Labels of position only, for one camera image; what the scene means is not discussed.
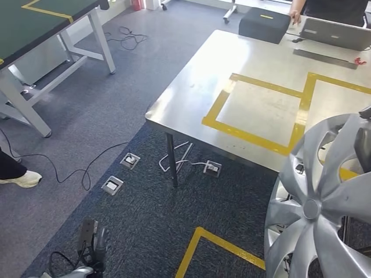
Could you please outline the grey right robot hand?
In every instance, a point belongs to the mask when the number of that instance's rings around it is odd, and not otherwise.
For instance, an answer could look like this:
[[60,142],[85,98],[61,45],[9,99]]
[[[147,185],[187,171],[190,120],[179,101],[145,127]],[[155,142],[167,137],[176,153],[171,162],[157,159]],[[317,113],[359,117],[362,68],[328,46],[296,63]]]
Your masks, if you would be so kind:
[[367,123],[358,129],[354,148],[363,171],[368,173],[370,172],[370,106],[360,111],[359,115]]

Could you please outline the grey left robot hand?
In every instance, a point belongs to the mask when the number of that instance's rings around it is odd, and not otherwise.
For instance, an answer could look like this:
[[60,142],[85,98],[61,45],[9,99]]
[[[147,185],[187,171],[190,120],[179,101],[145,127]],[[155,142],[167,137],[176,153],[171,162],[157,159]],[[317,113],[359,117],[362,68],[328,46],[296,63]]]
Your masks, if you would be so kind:
[[107,232],[105,227],[100,227],[94,236],[89,254],[86,256],[88,266],[93,269],[88,277],[104,277],[107,266]]

